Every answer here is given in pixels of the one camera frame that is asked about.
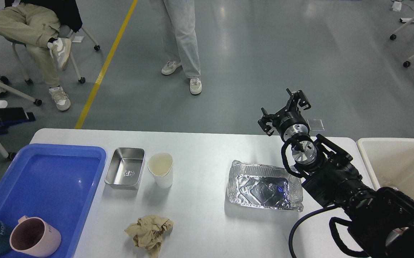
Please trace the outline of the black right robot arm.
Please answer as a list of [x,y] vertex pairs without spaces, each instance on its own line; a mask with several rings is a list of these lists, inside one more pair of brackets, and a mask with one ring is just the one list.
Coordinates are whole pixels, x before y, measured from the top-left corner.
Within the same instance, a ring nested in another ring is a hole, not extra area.
[[287,89],[289,100],[278,112],[261,108],[261,129],[272,136],[275,131],[284,142],[281,148],[285,170],[303,178],[302,187],[322,206],[299,219],[289,234],[289,252],[296,257],[293,238],[306,219],[341,208],[349,220],[332,217],[331,236],[344,254],[356,258],[414,258],[414,200],[390,187],[374,190],[344,149],[321,134],[310,137],[310,126],[300,108],[311,105],[302,90]]

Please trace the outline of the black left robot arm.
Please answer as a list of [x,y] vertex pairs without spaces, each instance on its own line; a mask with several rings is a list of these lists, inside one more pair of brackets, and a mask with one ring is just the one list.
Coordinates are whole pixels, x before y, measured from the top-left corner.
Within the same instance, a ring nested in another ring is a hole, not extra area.
[[10,126],[34,121],[34,114],[25,112],[22,107],[0,108],[0,135],[8,134]]

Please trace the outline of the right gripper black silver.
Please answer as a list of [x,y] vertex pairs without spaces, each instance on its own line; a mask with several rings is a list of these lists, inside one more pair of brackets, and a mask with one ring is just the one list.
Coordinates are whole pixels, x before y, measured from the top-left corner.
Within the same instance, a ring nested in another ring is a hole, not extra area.
[[[311,104],[308,98],[302,90],[292,92],[290,89],[286,89],[289,94],[289,100],[286,106],[283,108],[284,115],[279,117],[278,113],[269,114],[264,108],[261,108],[262,116],[258,120],[260,128],[271,137],[276,131],[283,142],[287,142],[290,138],[295,138],[300,135],[309,135],[310,128],[301,114],[302,110],[308,110],[311,108]],[[274,121],[277,121],[277,128],[274,126]]]

